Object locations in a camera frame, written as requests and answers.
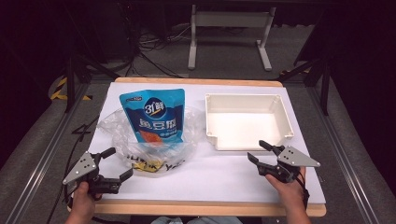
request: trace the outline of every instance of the table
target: table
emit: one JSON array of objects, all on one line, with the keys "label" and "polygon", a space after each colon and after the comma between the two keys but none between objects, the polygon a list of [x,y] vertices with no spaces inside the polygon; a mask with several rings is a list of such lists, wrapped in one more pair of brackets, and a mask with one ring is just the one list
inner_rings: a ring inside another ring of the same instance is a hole
[{"label": "table", "polygon": [[[281,92],[295,134],[289,143],[299,148],[302,152],[308,153],[297,120],[292,111],[286,89],[279,82],[127,77],[118,78],[115,83],[112,83],[112,86],[110,86],[107,93],[99,120],[117,109],[118,104],[120,104],[116,103],[118,101],[118,93],[125,90],[137,91],[137,89],[145,88],[167,89],[184,87],[186,91],[186,106],[195,103],[200,104],[200,100],[194,100],[192,103],[191,98],[199,97],[199,94],[205,91]],[[191,88],[194,89],[193,95],[191,95]],[[177,168],[179,170],[175,170],[170,175],[153,178],[139,175],[132,176],[122,183],[119,194],[104,195],[103,199],[98,202],[95,212],[104,214],[168,216],[285,216],[283,207],[278,203],[276,191],[264,177],[257,174],[256,166],[251,164],[247,158],[243,160],[239,159],[241,155],[246,157],[246,152],[222,154],[224,152],[211,150],[208,143],[203,143],[201,146],[197,148],[197,153],[191,158],[191,161],[186,161],[185,164]],[[91,153],[101,152],[107,147],[111,147],[111,140],[96,130],[89,151]],[[219,158],[223,158],[225,155],[227,155],[226,161],[220,161]],[[271,160],[271,157],[266,155],[260,154],[259,156],[260,160]],[[207,169],[200,166],[203,163],[206,165],[213,164],[211,161],[215,161],[216,165],[206,167]],[[100,166],[101,174],[105,177],[113,177],[114,175],[116,175],[114,177],[117,177],[117,175],[128,169],[116,157],[109,157],[102,160]],[[225,175],[227,174],[224,173],[225,170],[230,170],[233,175]],[[216,182],[217,180],[210,179],[208,175],[205,175],[207,172],[219,173],[225,176],[222,181],[229,181],[231,183],[227,188],[228,191],[223,193],[224,189],[219,188]],[[194,173],[192,179],[196,181],[194,185],[187,178],[191,173]],[[315,169],[308,168],[306,175],[307,179],[309,179],[307,188],[311,193],[307,214],[311,217],[322,217],[326,214],[326,206]],[[208,189],[206,183],[206,189],[202,188],[203,191],[198,190],[196,187],[202,184],[199,180],[207,179],[210,179],[210,191],[204,192]],[[271,203],[261,202],[263,195],[266,195],[265,197],[269,199],[265,200],[271,201]]]}]

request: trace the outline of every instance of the person's left hand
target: person's left hand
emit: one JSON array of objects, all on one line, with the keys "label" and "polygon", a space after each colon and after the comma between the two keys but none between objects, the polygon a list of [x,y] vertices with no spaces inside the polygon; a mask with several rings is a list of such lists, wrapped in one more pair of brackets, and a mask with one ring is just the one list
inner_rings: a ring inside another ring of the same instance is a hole
[{"label": "person's left hand", "polygon": [[90,223],[95,211],[95,200],[88,194],[89,185],[81,182],[74,192],[73,207],[65,223],[87,224]]}]

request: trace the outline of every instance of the metal bar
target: metal bar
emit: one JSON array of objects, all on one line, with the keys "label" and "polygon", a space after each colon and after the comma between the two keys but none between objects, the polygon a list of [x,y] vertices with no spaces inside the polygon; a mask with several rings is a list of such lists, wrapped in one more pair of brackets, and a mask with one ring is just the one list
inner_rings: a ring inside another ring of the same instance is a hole
[{"label": "metal bar", "polygon": [[26,184],[20,198],[18,199],[10,215],[8,216],[6,223],[8,224],[20,223],[21,218],[26,212],[30,202],[33,200],[33,197],[35,196],[35,193],[37,192],[37,189],[40,186],[41,181],[44,178],[44,175],[46,174],[48,168],[50,167],[50,163],[52,162],[56,150],[58,149],[58,146],[62,140],[67,124],[69,123],[70,119],[73,118],[73,115],[76,111],[76,108],[78,107],[80,99],[82,99],[87,89],[88,89],[88,84],[81,84],[80,87],[78,88],[78,92],[77,92],[78,101],[74,103],[74,105],[70,108],[70,111],[68,113],[64,113],[62,120],[58,125],[58,128],[56,129],[54,135],[49,141],[49,145],[44,151],[43,156],[41,157],[40,161],[37,164],[37,167],[31,174],[28,183]]},{"label": "metal bar", "polygon": [[365,223],[379,223],[375,211],[373,207],[370,205],[370,202],[367,199],[364,189],[362,188],[361,182],[358,176],[356,175],[352,167],[352,164],[347,158],[346,151],[344,150],[343,145],[341,144],[334,127],[332,126],[332,121],[330,120],[329,116],[325,116],[322,113],[318,93],[315,91],[314,88],[307,88],[307,91],[332,141],[333,144],[332,150],[334,152],[335,158],[340,164],[341,170],[346,178],[346,182],[349,185],[349,188],[361,211],[361,215]]}]

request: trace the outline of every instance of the hand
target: hand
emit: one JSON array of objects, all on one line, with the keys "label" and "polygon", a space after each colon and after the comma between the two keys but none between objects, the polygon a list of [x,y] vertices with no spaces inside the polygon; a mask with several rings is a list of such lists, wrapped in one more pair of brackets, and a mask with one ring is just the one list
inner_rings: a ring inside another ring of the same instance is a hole
[{"label": "hand", "polygon": [[95,202],[88,194],[89,185],[81,182],[74,192],[73,207],[65,223],[87,224],[90,223],[95,211]]},{"label": "hand", "polygon": [[[301,167],[299,178],[303,183],[305,180],[305,167]],[[304,192],[301,185],[294,180],[291,183],[282,183],[272,175],[265,178],[277,190],[279,198],[285,206],[286,216],[289,224],[292,223],[311,223],[304,207]]]}]

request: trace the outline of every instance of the gray floor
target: gray floor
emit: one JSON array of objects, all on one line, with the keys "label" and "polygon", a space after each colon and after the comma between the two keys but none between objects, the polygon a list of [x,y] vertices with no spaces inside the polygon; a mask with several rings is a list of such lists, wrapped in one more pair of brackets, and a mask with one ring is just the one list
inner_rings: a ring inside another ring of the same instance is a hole
[{"label": "gray floor", "polygon": [[[187,69],[189,46],[183,38],[160,50],[145,54],[177,74],[192,78],[269,79],[281,70],[291,69],[312,27],[275,27],[271,30],[267,52],[273,71],[265,72],[255,40],[260,30],[247,29],[231,34],[220,29],[204,29],[198,33],[196,69]],[[161,72],[142,58],[136,58],[129,77],[160,76]],[[120,71],[125,76],[127,69]],[[304,76],[284,85],[290,95],[297,120],[312,157],[321,162],[317,169],[327,201],[327,214],[312,218],[313,223],[396,223],[396,200],[380,173],[375,169],[351,123],[334,85],[330,88],[329,117],[318,109],[316,88],[299,83]],[[92,95],[90,101],[80,101],[75,110],[64,114],[65,101],[54,100],[30,132],[22,139],[6,165],[0,171],[0,223],[45,223],[62,183],[64,167],[78,139],[71,134],[82,124],[91,122],[100,112],[110,80],[96,76],[81,92]],[[65,121],[64,130],[59,130]],[[55,133],[62,133],[53,139]],[[77,144],[74,159],[88,148],[92,133]],[[49,160],[48,167],[36,170]],[[65,205],[58,203],[51,223],[63,223],[68,215]],[[129,222],[129,216],[102,216],[108,220]],[[286,223],[283,217],[264,217],[263,223]]]}]

